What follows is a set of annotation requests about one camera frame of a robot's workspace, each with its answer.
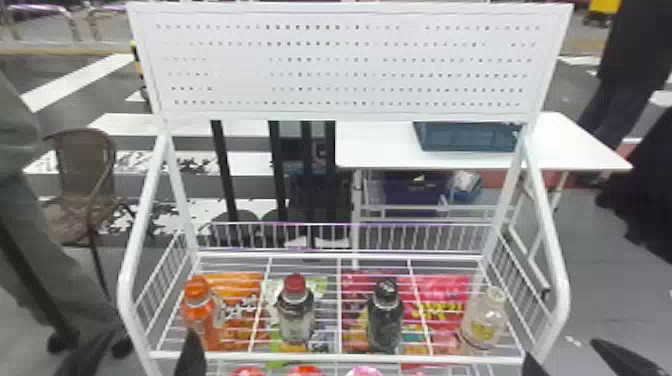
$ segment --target orange package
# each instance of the orange package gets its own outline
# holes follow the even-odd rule
[[[219,337],[219,345],[212,350],[247,350],[257,309],[261,304],[263,273],[218,273],[203,276],[218,303],[214,327]],[[264,321],[259,320],[255,341],[268,339]]]

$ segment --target dark pants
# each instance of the dark pants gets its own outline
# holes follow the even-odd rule
[[[653,89],[602,83],[579,118],[579,125],[612,149],[635,127]]]

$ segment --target chair seat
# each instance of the chair seat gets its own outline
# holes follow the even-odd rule
[[[87,197],[58,197],[42,205],[49,224],[49,235],[62,245],[77,243],[87,237]],[[91,208],[91,226],[98,228],[119,207],[116,198],[98,200]]]

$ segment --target metal chair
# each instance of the metal chair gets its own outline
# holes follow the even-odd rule
[[[135,218],[128,204],[115,194],[114,141],[105,132],[87,128],[65,130],[45,140],[56,152],[62,192],[43,203],[51,238],[74,246],[88,241],[98,281],[110,299],[96,246],[98,228],[119,207]]]

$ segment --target white pegboard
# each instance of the white pegboard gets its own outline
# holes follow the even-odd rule
[[[529,120],[571,9],[129,3],[155,111],[268,120]]]

